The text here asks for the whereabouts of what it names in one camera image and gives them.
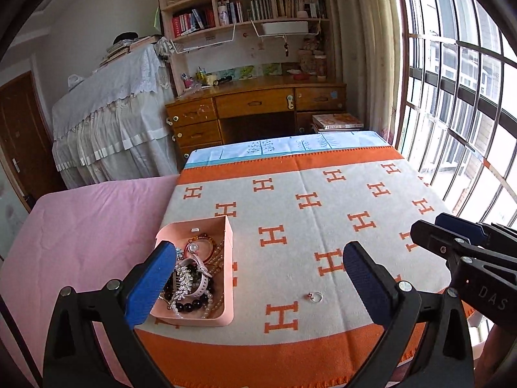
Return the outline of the pink jewelry box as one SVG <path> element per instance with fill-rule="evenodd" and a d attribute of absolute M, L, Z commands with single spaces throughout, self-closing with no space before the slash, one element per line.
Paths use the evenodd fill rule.
<path fill-rule="evenodd" d="M 174 245 L 176 263 L 151 316 L 176 326 L 229 325 L 234 318 L 233 232 L 227 216 L 169 223 L 157 242 Z"/>

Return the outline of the pink bed sheet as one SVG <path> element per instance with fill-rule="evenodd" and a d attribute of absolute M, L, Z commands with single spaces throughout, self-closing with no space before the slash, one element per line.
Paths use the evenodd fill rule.
<path fill-rule="evenodd" d="M 60 289 L 99 290 L 143 262 L 177 179 L 109 181 L 37 201 L 1 268 L 1 296 L 38 367 Z"/>

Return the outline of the orange grey H-pattern blanket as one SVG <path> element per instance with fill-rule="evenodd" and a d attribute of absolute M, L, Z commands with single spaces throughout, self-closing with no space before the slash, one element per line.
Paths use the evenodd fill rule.
<path fill-rule="evenodd" d="M 390 146 L 184 169 L 163 222 L 227 216 L 234 318 L 212 328 L 150 318 L 138 335 L 179 386 L 346 383 L 382 329 L 345 271 L 345 244 L 361 243 L 395 278 L 439 293 L 448 270 L 409 230 L 446 208 Z"/>

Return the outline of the barred window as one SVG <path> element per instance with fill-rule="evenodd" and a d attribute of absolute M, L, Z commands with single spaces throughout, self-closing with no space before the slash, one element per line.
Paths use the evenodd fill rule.
<path fill-rule="evenodd" d="M 516 225 L 516 54 L 479 0 L 400 0 L 397 148 L 454 215 Z"/>

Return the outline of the blue white tree-print sheet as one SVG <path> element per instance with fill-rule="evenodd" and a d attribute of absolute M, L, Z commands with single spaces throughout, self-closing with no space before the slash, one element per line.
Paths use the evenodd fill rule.
<path fill-rule="evenodd" d="M 319 134 L 276 137 L 196 149 L 189 154 L 184 168 L 378 146 L 388 146 L 388 143 L 375 131 L 325 131 Z"/>

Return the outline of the stack of books beside desk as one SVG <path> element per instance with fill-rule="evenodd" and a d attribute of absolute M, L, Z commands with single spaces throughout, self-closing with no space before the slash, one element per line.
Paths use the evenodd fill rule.
<path fill-rule="evenodd" d="M 314 115 L 312 124 L 316 132 L 361 131 L 364 128 L 358 118 L 348 113 Z"/>

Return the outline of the white lace-covered piano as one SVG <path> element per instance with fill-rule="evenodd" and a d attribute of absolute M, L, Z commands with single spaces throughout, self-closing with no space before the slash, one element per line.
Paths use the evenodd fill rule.
<path fill-rule="evenodd" d="M 169 53 L 163 38 L 138 47 L 53 105 L 53 159 L 67 188 L 178 173 L 166 122 Z"/>

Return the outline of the brown wooden door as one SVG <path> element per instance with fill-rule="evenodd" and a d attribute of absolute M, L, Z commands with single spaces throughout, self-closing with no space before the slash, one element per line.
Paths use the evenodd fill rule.
<path fill-rule="evenodd" d="M 66 189 L 30 72 L 1 86 L 1 146 L 29 207 L 46 194 Z"/>

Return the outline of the wooden desk with drawers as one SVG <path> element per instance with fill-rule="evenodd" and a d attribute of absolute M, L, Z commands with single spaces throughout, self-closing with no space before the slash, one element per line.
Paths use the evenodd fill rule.
<path fill-rule="evenodd" d="M 166 104 L 179 165 L 202 148 L 312 131 L 312 116 L 346 110 L 346 84 L 265 76 L 229 81 Z"/>

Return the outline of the beige curtain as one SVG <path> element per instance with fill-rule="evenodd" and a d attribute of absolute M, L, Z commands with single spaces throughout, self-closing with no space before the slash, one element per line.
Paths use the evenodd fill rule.
<path fill-rule="evenodd" d="M 400 0 L 327 0 L 337 80 L 347 85 L 347 110 L 394 143 L 400 122 Z"/>

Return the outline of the wooden bookshelf with books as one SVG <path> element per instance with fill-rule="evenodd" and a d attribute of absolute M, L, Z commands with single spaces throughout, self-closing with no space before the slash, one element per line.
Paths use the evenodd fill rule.
<path fill-rule="evenodd" d="M 331 45 L 327 0 L 159 0 L 177 94 L 196 82 L 312 69 Z"/>

